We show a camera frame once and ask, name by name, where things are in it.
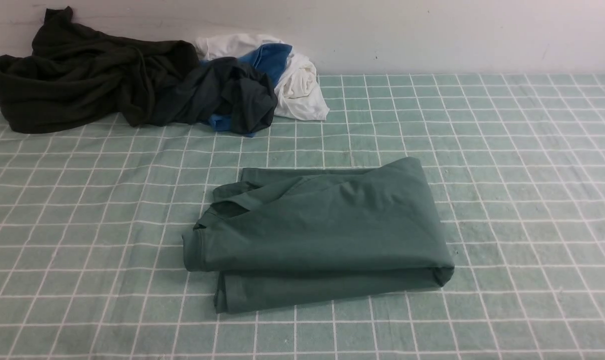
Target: black garment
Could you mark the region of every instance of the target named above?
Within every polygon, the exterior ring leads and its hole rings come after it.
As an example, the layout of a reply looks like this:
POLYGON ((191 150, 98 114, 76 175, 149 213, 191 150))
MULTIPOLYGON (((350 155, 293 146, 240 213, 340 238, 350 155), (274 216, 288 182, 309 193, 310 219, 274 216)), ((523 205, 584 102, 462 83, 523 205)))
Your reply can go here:
POLYGON ((15 132, 58 132, 112 112, 149 123, 156 91, 199 65, 191 43, 110 36, 73 14, 47 9, 32 55, 0 56, 0 111, 15 132))
POLYGON ((229 130, 238 134, 268 128, 278 104, 269 76, 235 57, 211 60, 156 96, 154 125, 206 123, 212 114, 231 114, 229 130))

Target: blue fabric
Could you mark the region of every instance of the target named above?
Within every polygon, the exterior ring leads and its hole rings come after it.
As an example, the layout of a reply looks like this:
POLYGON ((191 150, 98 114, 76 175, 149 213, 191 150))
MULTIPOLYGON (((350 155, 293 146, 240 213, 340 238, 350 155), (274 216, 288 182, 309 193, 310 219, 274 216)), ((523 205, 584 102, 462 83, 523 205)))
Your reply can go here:
MULTIPOLYGON (((287 57, 291 52, 292 46, 286 43, 266 43, 239 57, 238 61, 251 64, 256 70, 265 73, 275 88, 287 68, 287 57)), ((207 64, 207 61, 200 60, 200 65, 204 64, 207 64)), ((228 132, 232 125, 232 117, 230 115, 213 114, 209 118, 209 125, 215 132, 228 132)))
MULTIPOLYGON (((213 114, 209 117, 209 126, 214 132, 229 132, 229 129, 232 128, 232 117, 230 115, 218 115, 213 114)), ((245 134, 246 137, 255 137, 256 132, 251 132, 249 134, 245 134)))
POLYGON ((265 73, 276 87, 280 76, 287 68, 287 57, 292 46, 286 43, 266 43, 256 50, 238 58, 241 63, 251 64, 256 70, 265 73))

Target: green checkered tablecloth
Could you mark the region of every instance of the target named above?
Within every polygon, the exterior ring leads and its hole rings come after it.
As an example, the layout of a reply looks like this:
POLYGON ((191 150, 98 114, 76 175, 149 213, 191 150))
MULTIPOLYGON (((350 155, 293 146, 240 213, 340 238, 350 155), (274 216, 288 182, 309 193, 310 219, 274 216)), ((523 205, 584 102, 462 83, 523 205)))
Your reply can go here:
POLYGON ((255 138, 0 114, 0 359, 605 359, 605 74, 320 84, 327 121, 255 138), (442 291, 217 316, 216 274, 184 271, 181 232, 241 168, 406 156, 455 258, 442 291))

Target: folded shirt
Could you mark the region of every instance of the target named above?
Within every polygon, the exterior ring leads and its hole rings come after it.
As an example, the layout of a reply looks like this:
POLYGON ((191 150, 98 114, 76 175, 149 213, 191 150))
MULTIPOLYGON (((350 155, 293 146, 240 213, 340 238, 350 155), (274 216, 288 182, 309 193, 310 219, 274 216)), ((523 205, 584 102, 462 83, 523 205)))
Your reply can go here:
POLYGON ((375 169, 247 168, 183 235, 219 271, 216 312, 442 287, 454 273, 419 160, 375 169))

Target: pile of clothes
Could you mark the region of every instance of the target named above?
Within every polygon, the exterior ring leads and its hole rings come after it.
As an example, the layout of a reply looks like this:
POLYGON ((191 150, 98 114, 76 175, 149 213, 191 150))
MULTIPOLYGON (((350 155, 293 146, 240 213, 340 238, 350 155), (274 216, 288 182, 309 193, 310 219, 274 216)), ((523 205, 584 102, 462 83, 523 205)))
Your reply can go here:
POLYGON ((73 16, 47 9, 32 55, 0 56, 0 111, 15 132, 60 132, 121 112, 131 126, 205 123, 251 136, 275 114, 325 120, 329 111, 314 65, 271 36, 196 47, 111 36, 73 16))

